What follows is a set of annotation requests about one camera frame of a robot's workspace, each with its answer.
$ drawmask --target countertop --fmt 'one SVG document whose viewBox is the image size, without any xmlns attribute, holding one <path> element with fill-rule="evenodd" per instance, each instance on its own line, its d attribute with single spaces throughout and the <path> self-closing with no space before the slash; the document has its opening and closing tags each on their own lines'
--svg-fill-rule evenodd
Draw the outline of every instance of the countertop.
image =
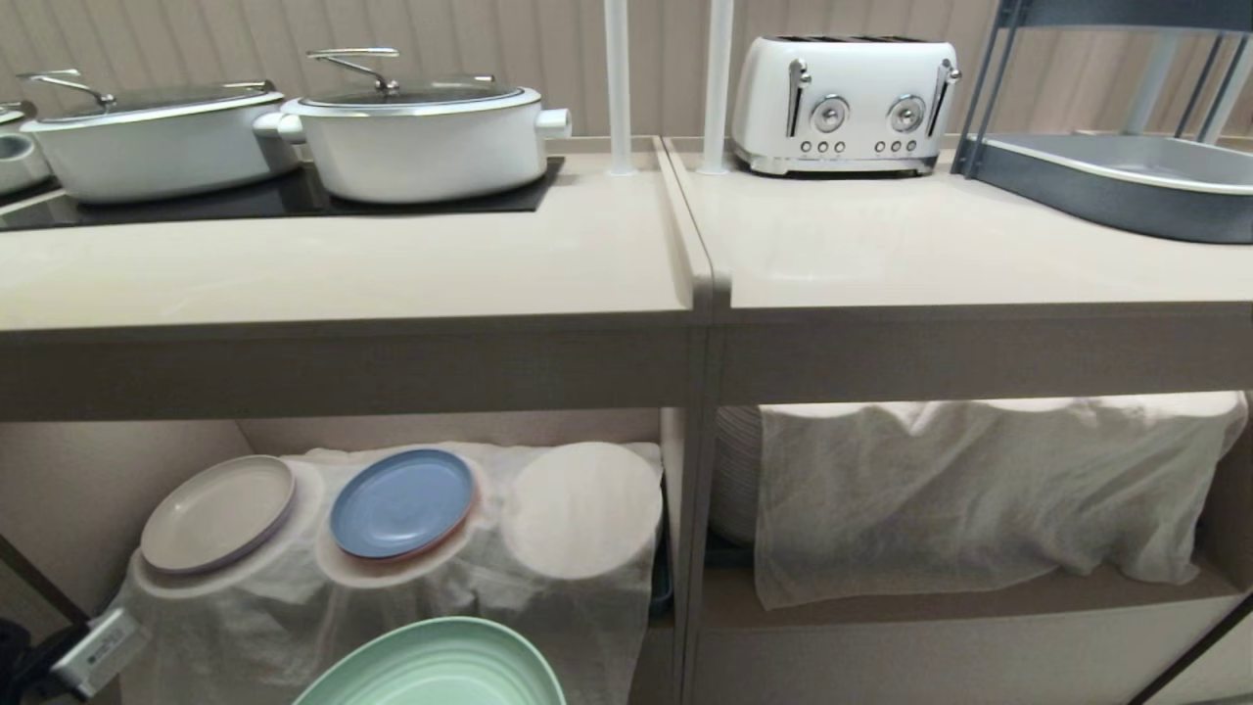
<svg viewBox="0 0 1253 705">
<path fill-rule="evenodd" d="M 1099 225 L 949 173 L 813 180 L 675 163 L 730 308 L 1253 301 L 1253 247 Z M 727 158 L 728 164 L 734 159 Z"/>
<path fill-rule="evenodd" d="M 664 153 L 638 139 L 639 172 L 618 177 L 608 154 L 580 153 L 600 140 L 579 142 L 554 149 L 568 158 L 534 213 L 3 232 L 0 333 L 689 312 L 692 252 Z"/>
</svg>

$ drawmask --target mint green plate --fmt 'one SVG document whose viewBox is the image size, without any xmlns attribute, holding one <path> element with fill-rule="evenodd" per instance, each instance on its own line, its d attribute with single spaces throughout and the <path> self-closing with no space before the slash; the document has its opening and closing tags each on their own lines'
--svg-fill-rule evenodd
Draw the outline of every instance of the mint green plate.
<svg viewBox="0 0 1253 705">
<path fill-rule="evenodd" d="M 294 705 L 565 705 L 544 656 L 514 630 L 442 617 L 385 634 L 322 674 Z"/>
</svg>

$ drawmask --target white casserole pot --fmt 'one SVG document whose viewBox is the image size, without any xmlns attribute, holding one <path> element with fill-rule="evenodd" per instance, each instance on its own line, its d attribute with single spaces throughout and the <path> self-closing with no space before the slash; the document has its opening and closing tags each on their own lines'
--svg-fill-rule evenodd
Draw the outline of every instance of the white casserole pot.
<svg viewBox="0 0 1253 705">
<path fill-rule="evenodd" d="M 276 131 L 307 140 L 326 189 L 373 203 L 484 195 L 540 178 L 544 139 L 570 135 L 569 110 L 484 76 L 400 85 L 341 56 L 395 49 L 328 49 L 309 56 L 366 73 L 375 88 L 283 104 Z"/>
<path fill-rule="evenodd" d="M 269 81 L 114 96 L 61 78 L 66 75 L 79 74 L 66 69 L 19 78 L 89 93 L 94 104 L 31 120 L 21 131 L 35 138 L 65 192 L 79 200 L 189 195 L 266 179 L 299 164 L 291 144 L 264 126 L 278 116 L 284 99 Z"/>
<path fill-rule="evenodd" d="M 53 175 L 35 142 L 18 131 L 34 114 L 30 103 L 0 103 L 0 195 Z"/>
</svg>

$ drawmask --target white toaster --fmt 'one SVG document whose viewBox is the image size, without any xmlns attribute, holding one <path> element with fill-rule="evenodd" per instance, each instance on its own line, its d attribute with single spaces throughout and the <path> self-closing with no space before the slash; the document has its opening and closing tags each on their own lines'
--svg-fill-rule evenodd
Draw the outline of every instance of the white toaster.
<svg viewBox="0 0 1253 705">
<path fill-rule="evenodd" d="M 739 78 L 736 154 L 768 174 L 931 173 L 960 79 L 946 43 L 761 36 Z"/>
</svg>

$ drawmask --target toaster knob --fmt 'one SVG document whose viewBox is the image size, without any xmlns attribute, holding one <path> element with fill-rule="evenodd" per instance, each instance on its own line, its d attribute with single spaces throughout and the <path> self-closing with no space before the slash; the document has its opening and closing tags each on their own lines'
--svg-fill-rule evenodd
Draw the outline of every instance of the toaster knob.
<svg viewBox="0 0 1253 705">
<path fill-rule="evenodd" d="M 896 131 L 913 131 L 922 124 L 926 105 L 917 95 L 902 95 L 887 113 L 887 119 Z"/>
<path fill-rule="evenodd" d="M 813 129 L 823 133 L 836 131 L 848 119 L 848 103 L 838 95 L 827 95 L 813 108 L 809 121 Z"/>
</svg>

